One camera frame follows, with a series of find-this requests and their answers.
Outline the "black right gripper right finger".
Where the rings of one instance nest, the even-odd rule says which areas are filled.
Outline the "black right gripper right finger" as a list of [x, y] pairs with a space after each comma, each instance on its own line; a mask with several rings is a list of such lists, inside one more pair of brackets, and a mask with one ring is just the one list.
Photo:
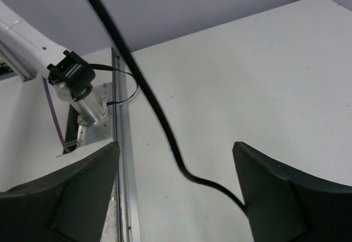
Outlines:
[[254, 241], [351, 241], [351, 187], [305, 173], [244, 142], [233, 157]]

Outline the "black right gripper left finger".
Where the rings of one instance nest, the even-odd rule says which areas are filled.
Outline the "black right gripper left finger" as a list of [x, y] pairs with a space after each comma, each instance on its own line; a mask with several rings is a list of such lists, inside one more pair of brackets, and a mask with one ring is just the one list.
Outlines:
[[100, 241], [120, 149], [91, 155], [1, 193], [1, 241]]

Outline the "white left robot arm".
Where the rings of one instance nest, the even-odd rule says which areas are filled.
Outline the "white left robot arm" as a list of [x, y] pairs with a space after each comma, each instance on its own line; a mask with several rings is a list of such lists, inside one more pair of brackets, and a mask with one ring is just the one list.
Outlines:
[[107, 115], [107, 105], [93, 88], [93, 67], [73, 51], [55, 43], [1, 3], [1, 58], [23, 80], [41, 76], [57, 96], [90, 126]]

